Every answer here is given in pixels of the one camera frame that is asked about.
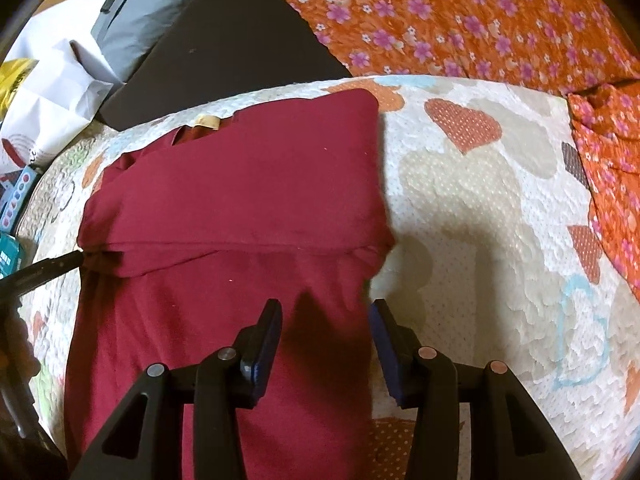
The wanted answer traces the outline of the person's left hand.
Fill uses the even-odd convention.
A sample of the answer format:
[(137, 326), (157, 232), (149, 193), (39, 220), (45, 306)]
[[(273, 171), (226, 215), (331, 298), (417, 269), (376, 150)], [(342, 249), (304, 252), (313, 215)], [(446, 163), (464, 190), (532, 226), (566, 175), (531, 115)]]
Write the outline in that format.
[(8, 383), (9, 366), (13, 364), (21, 381), (28, 384), (40, 372), (40, 363), (29, 341), (28, 328), (15, 308), (1, 307), (1, 388)]

